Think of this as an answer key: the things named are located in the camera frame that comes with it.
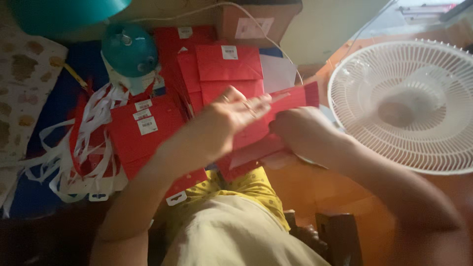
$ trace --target white electric fan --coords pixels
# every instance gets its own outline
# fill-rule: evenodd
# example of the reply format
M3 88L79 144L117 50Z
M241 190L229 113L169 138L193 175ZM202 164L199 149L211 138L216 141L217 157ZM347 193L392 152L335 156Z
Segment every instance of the white electric fan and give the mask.
M436 41L375 44L335 69L340 127L378 154L434 175L473 172L473 57Z

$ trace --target teal lamp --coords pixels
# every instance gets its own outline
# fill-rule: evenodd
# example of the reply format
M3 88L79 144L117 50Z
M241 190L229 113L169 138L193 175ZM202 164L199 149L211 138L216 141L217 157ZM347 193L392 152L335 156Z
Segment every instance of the teal lamp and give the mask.
M94 24L125 9L131 0L8 0L22 30L51 36Z

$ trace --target white cable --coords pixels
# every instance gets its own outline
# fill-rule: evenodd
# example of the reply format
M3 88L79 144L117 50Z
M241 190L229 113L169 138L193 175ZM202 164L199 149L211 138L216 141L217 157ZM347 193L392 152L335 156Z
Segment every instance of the white cable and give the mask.
M266 40L270 41L274 46L276 46L281 52L282 54L287 58L289 59L289 61L294 64L292 62L292 60L289 58L289 56L286 54L286 52L273 40L271 40L264 32L263 28L261 27L261 25L256 21L256 19L248 12L246 11L246 9L244 9L242 6L238 5L238 4L235 4L235 3L232 3L232 2L221 2L221 3L216 3L216 4L213 4L213 5L209 5L209 6L206 6L206 7L203 7L201 9L197 9L197 10L194 10L194 11L190 11L190 12L186 12L184 14L180 14L180 15L177 15L175 17L169 17L169 18L138 18L138 19L133 19L133 20L130 20L129 22L142 22L142 21L147 21L147 20L158 20L158 21L170 21L170 20L175 20L175 19L178 19L178 18L183 18L183 17L186 17L186 16L190 16L190 15L193 15L193 14L196 14L196 13L199 13L199 12L202 12L202 11L205 11L205 10L208 10L208 9L212 9L214 7L218 7L218 6L224 6L224 5L227 5L227 6L234 6L234 7L237 7L239 8L241 11L243 11L249 18L251 18L253 20L253 22L260 28L261 32L263 33L264 37L266 38ZM299 74L299 71L296 70L296 73L297 73L297 76L298 78L300 79L300 84L303 85L303 81L302 81L302 77L300 76Z
M347 57L348 53L350 52L351 48L354 46L356 40L358 39L358 37L360 36L360 34L369 26L371 25L371 23L373 23L379 16L381 16L381 14L383 14L388 8L390 8L392 5L394 5L395 3L397 3L399 0L391 0L391 3L388 3L384 8L382 8L378 14L376 16L374 16L368 23L366 23L359 31L358 33L356 34L355 38L353 39L353 42L351 43L350 47L348 48L347 52L345 53L345 55L342 57L342 59L340 59L339 62L342 62L343 59L345 59L345 57Z

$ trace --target hand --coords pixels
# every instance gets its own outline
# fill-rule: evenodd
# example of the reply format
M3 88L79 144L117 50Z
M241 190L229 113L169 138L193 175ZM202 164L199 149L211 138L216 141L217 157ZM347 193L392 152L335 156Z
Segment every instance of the hand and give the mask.
M236 88L229 86L161 145L157 154L162 155L167 165L177 165L180 175L205 167L231 152L233 136L262 118L271 109L270 103L269 94L247 100Z
M328 166L342 150L348 137L315 107L279 112L270 123L270 130L280 136L295 154L324 166Z

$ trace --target person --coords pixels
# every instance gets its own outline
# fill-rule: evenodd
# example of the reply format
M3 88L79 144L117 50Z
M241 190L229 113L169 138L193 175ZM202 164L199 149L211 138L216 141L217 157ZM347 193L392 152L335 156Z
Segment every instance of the person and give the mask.
M157 217L155 213L173 181L229 153L233 136L266 114L270 104L268 95L246 99L230 87L162 143L108 211L90 264L147 265L148 252L153 252L148 250L150 222L153 217L160 218L160 212ZM390 264L471 264L462 217L425 179L337 131L314 107L278 113L270 131L295 154L351 178L387 206L397 218ZM190 200L176 205L175 214L180 213L182 223L172 222L177 231L170 239L163 265L328 265L287 233L287 224L279 216L279 199L262 168L255 171L242 177L242 184L236 184L234 190L206 195L199 194L204 191L202 186L196 188L199 185L188 190ZM216 183L209 174L204 184ZM172 212L162 215L176 219Z

